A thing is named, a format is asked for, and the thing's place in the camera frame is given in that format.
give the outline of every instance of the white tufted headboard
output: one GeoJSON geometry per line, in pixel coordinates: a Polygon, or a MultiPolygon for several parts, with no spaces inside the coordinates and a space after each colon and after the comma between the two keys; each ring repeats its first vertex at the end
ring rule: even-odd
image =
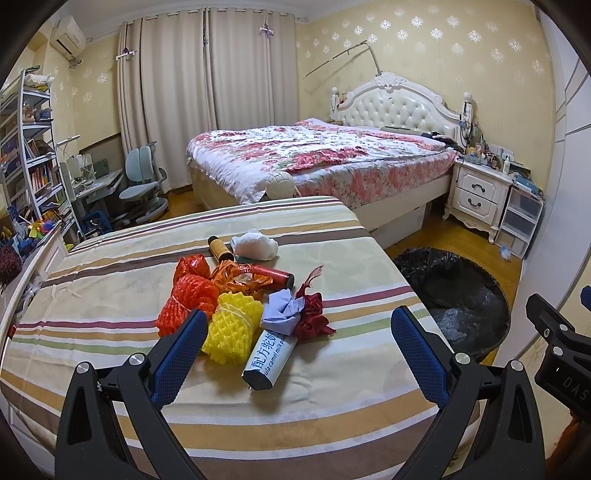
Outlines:
{"type": "Polygon", "coordinates": [[[394,126],[460,138],[460,115],[445,107],[440,95],[391,72],[349,92],[331,118],[350,127],[394,126]]]}

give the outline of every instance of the black trash bag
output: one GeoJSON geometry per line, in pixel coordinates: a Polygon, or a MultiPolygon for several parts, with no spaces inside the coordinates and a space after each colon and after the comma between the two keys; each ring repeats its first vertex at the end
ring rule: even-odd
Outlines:
{"type": "Polygon", "coordinates": [[[439,325],[455,352],[480,362],[509,332],[501,286],[484,268],[436,248],[411,248],[394,264],[439,325]]]}

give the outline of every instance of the plastic bag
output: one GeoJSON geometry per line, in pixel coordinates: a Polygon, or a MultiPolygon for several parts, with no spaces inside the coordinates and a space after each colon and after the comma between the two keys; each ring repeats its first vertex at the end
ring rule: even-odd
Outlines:
{"type": "Polygon", "coordinates": [[[261,289],[273,283],[271,277],[254,273],[243,273],[240,265],[230,260],[222,260],[212,272],[212,282],[220,293],[243,293],[255,300],[262,296],[261,289]]]}
{"type": "Polygon", "coordinates": [[[481,361],[509,331],[511,314],[500,285],[459,255],[412,248],[394,259],[455,352],[481,361]]]}
{"type": "Polygon", "coordinates": [[[203,278],[210,277],[209,265],[202,254],[180,258],[177,268],[174,269],[173,285],[176,285],[178,280],[187,274],[198,275],[203,278]]]}

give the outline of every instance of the nightstand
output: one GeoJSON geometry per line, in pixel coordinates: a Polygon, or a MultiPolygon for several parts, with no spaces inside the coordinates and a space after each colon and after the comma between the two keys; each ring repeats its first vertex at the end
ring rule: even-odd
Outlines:
{"type": "Polygon", "coordinates": [[[456,160],[443,219],[453,215],[468,228],[487,232],[488,241],[494,243],[512,183],[499,170],[456,160]]]}

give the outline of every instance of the bed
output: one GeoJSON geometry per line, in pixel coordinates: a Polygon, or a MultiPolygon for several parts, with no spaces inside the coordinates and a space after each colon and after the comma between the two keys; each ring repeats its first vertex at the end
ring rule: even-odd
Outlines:
{"type": "MultiPolygon", "coordinates": [[[[336,88],[333,98],[339,98],[336,88]]],[[[437,131],[459,142],[460,116],[441,96],[389,72],[333,106],[332,120],[343,126],[308,119],[289,127],[206,132],[191,140],[196,201],[208,209],[258,202],[267,198],[269,176],[283,171],[302,196],[339,198],[382,247],[403,238],[409,217],[422,220],[424,205],[449,191],[456,153],[437,141],[379,129],[437,131]],[[351,154],[361,147],[367,155],[351,154]]]]}
{"type": "MultiPolygon", "coordinates": [[[[269,265],[292,272],[296,286],[324,265],[311,292],[322,293],[337,333],[296,346],[268,391],[249,392],[242,367],[200,355],[163,415],[212,480],[392,478],[437,407],[392,338],[391,312],[407,305],[427,330],[441,332],[356,216],[332,197],[165,220],[88,240],[66,256],[7,341],[0,372],[0,391],[28,432],[25,447],[48,474],[74,367],[120,365],[149,351],[177,260],[201,252],[213,265],[209,236],[227,241],[253,227],[278,241],[269,265]]],[[[124,407],[116,411],[138,466],[154,474],[124,407]]]]}

